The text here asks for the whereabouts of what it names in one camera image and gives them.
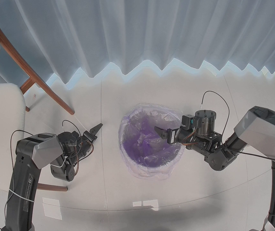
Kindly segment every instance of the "curtain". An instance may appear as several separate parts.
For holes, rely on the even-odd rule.
[[[173,58],[275,71],[275,0],[0,0],[0,27],[45,81],[67,83],[80,67],[94,77],[110,62],[123,74],[143,60],[164,69]],[[2,48],[0,78],[28,78]]]

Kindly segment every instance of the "plastic bag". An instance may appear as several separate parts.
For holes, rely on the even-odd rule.
[[[161,105],[140,103],[123,117],[118,131],[119,148],[134,176],[165,180],[171,175],[185,147],[180,143],[168,144],[154,126],[178,128],[181,116],[180,112]]]

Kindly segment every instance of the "floor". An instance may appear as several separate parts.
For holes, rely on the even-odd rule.
[[[94,78],[77,71],[67,85],[52,76],[47,82],[73,109],[72,116],[40,88],[24,95],[30,112],[25,130],[63,132],[62,121],[81,131],[102,122],[93,154],[83,160],[72,182],[42,169],[40,183],[68,186],[68,192],[36,193],[33,224],[36,230],[260,230],[271,194],[271,161],[240,155],[223,171],[213,171],[201,155],[185,151],[167,180],[138,179],[123,162],[118,144],[122,117],[138,103],[162,104],[193,114],[200,109],[205,91],[222,95],[231,110],[223,136],[251,107],[275,110],[275,74],[248,66],[240,71],[227,64],[221,71],[204,62],[199,70],[173,60],[164,71],[144,61],[123,75],[109,64]],[[203,108],[217,113],[215,130],[222,132],[227,107],[215,94],[205,95]],[[64,123],[65,131],[73,131]],[[252,147],[245,152],[260,154]],[[0,222],[7,193],[0,190]]]

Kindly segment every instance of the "chair backrest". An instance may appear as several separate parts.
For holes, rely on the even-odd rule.
[[[11,83],[0,84],[0,189],[8,191],[12,175],[10,137],[17,129],[24,130],[25,100],[20,88]],[[12,137],[12,155],[15,162],[15,147],[23,132]]]

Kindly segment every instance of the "white label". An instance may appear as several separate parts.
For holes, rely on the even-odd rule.
[[[172,132],[171,144],[174,143],[174,138],[175,138],[175,130]]]

